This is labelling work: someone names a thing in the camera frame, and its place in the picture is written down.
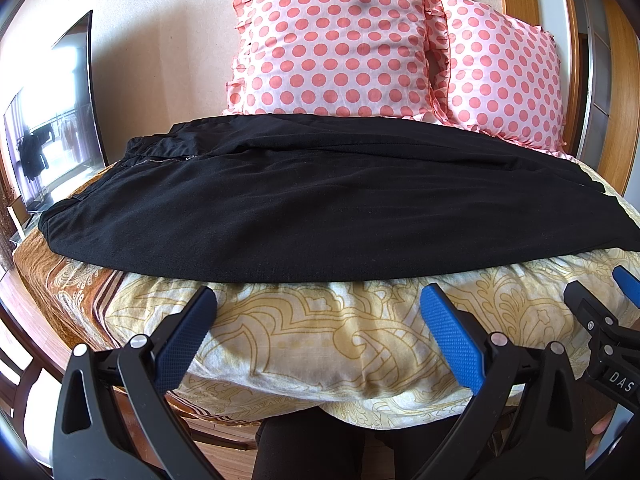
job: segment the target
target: bed sheet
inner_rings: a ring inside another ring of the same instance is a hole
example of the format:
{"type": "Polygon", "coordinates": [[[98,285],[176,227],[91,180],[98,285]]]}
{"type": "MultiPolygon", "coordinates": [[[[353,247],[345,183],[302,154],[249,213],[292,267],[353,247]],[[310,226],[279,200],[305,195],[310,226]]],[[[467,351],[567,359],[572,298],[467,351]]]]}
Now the bed sheet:
{"type": "MultiPolygon", "coordinates": [[[[608,194],[617,195],[593,170],[608,194]]],[[[640,225],[640,214],[617,195],[640,225]]],[[[155,278],[52,253],[39,231],[15,261],[43,314],[69,345],[119,346],[178,312],[201,282],[155,278]]],[[[461,388],[419,314],[420,290],[438,283],[488,332],[519,345],[565,344],[576,376],[588,336],[562,302],[580,280],[631,325],[638,309],[612,279],[616,265],[640,276],[640,253],[597,250],[443,276],[353,283],[204,283],[218,317],[170,402],[194,416],[245,424],[310,406],[366,428],[422,424],[462,412],[461,388]]],[[[512,401],[518,396],[512,392],[512,401]]]]}

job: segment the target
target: finger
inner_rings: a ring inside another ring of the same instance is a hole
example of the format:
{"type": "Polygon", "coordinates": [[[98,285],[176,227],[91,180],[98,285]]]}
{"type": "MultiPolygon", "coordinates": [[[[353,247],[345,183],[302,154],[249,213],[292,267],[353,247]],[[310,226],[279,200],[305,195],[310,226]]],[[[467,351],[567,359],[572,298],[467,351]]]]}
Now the finger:
{"type": "Polygon", "coordinates": [[[603,433],[611,423],[611,419],[613,418],[613,410],[611,410],[607,415],[603,416],[598,422],[596,422],[591,427],[591,433],[594,435],[599,435],[603,433]]]}
{"type": "Polygon", "coordinates": [[[591,443],[589,444],[589,447],[587,448],[585,459],[588,460],[595,454],[595,452],[598,450],[598,446],[600,445],[601,440],[602,440],[602,435],[593,437],[593,440],[591,441],[591,443]]]}

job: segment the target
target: black trousers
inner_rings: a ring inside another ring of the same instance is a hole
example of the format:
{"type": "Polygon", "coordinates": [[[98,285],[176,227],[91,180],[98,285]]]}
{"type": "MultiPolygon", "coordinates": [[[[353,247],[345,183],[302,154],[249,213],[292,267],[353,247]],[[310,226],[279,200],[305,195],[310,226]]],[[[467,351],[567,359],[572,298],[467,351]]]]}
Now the black trousers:
{"type": "MultiPolygon", "coordinates": [[[[456,423],[451,416],[423,426],[377,431],[394,450],[396,480],[411,480],[456,423]]],[[[253,480],[360,480],[365,431],[320,408],[265,419],[256,434],[253,480]]]]}

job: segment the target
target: pink ruffled pillow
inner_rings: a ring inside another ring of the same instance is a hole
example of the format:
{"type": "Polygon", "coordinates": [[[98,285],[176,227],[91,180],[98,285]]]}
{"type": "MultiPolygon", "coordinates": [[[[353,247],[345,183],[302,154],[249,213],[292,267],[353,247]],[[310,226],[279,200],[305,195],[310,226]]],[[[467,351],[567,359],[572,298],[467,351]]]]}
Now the pink ruffled pillow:
{"type": "Polygon", "coordinates": [[[423,1],[234,0],[226,113],[432,112],[423,1]]]}
{"type": "Polygon", "coordinates": [[[440,0],[426,12],[444,66],[434,81],[442,112],[469,130],[561,150],[564,107],[552,36],[472,0],[440,0]]]}

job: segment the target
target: blue textured grip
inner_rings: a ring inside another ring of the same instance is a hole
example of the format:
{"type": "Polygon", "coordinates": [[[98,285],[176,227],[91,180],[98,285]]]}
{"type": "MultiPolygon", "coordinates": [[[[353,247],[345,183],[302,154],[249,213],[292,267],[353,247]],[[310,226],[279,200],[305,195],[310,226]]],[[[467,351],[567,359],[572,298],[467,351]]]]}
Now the blue textured grip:
{"type": "Polygon", "coordinates": [[[613,279],[622,290],[623,294],[628,297],[632,303],[640,308],[640,282],[638,279],[623,266],[617,266],[613,269],[613,279]]]}
{"type": "Polygon", "coordinates": [[[434,286],[420,295],[420,312],[456,380],[477,395],[484,382],[482,352],[451,311],[455,308],[434,286]]]}
{"type": "Polygon", "coordinates": [[[216,319],[218,302],[210,288],[193,303],[156,356],[156,392],[175,390],[216,319]]]}

